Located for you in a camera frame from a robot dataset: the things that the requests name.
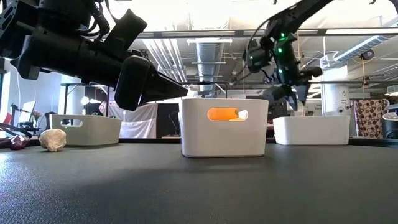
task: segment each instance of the patterned curtain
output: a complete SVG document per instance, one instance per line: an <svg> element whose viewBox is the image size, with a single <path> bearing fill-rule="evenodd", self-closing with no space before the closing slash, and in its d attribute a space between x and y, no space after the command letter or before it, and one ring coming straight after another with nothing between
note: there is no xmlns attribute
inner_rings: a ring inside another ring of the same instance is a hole
<svg viewBox="0 0 398 224"><path fill-rule="evenodd" d="M387 113L387 100L353 100L356 133L360 137L383 138L382 117Z"/></svg>

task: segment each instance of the curtain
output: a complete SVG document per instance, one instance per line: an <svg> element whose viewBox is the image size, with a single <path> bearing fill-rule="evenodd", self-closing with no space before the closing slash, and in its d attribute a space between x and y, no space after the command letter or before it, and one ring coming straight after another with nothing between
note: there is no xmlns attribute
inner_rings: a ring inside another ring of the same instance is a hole
<svg viewBox="0 0 398 224"><path fill-rule="evenodd" d="M106 104L101 105L101 110L106 110ZM157 103L128 111L118 107L114 101L109 102L109 117L122 120L119 138L156 138L157 110Z"/></svg>
<svg viewBox="0 0 398 224"><path fill-rule="evenodd" d="M387 113L389 102L383 100L353 100L356 133L359 137L383 138L382 116Z"/></svg>

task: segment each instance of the ceiling light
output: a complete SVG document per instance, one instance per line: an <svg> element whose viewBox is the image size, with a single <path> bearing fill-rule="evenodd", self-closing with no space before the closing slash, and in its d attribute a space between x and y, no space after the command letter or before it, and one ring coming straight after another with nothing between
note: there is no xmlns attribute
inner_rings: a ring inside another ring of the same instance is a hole
<svg viewBox="0 0 398 224"><path fill-rule="evenodd" d="M187 43L188 44L199 44L199 43L232 44L232 39L198 38L198 39L188 39Z"/></svg>
<svg viewBox="0 0 398 224"><path fill-rule="evenodd" d="M297 33L299 35L303 35L303 36L306 36L306 35L317 35L318 34L318 30L300 29L300 30L297 31Z"/></svg>
<svg viewBox="0 0 398 224"><path fill-rule="evenodd" d="M150 37L155 37L155 34L153 32L142 32L138 35L138 39L143 39L143 38L150 38Z"/></svg>
<svg viewBox="0 0 398 224"><path fill-rule="evenodd" d="M202 31L200 31L200 30L194 30L194 31L190 31L190 30L188 30L188 31L166 31L166 32L162 32L162 37L173 37L173 38L176 38L176 37L179 37L179 38L182 38L182 37L214 37L214 36L217 36L217 37L222 37L222 36L226 36L226 37L228 37L228 36L233 36L233 35L235 35L235 31L233 30L233 31L228 31L228 30L226 30L226 31L223 31L223 30L214 30L214 31L208 31L208 30L202 30Z"/></svg>
<svg viewBox="0 0 398 224"><path fill-rule="evenodd" d="M316 93L314 93L314 94L311 94L311 95L307 96L307 98L313 98L314 96L317 96L317 95L319 95L319 94L321 94L321 91L316 92Z"/></svg>
<svg viewBox="0 0 398 224"><path fill-rule="evenodd" d="M80 103L82 103L83 105L87 105L89 102L90 102L90 99L88 99L87 96L84 96L84 97L81 99L81 101L80 101Z"/></svg>
<svg viewBox="0 0 398 224"><path fill-rule="evenodd" d="M367 28L367 29L328 29L326 35L382 35L382 34L398 34L398 28Z"/></svg>

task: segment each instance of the table surface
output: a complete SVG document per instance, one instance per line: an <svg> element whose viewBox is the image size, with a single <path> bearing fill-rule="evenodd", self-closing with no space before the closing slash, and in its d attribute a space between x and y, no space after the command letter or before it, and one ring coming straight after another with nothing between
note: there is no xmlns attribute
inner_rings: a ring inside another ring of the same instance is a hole
<svg viewBox="0 0 398 224"><path fill-rule="evenodd" d="M398 223L398 149L187 159L180 147L0 150L0 223Z"/></svg>

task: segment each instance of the white column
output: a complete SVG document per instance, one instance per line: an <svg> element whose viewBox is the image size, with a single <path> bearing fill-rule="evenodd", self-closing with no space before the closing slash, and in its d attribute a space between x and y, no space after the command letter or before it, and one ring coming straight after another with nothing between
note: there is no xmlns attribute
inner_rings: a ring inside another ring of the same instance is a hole
<svg viewBox="0 0 398 224"><path fill-rule="evenodd" d="M323 81L347 80L347 66L324 71ZM326 84L322 90L322 115L323 116L349 116L349 89L347 85Z"/></svg>

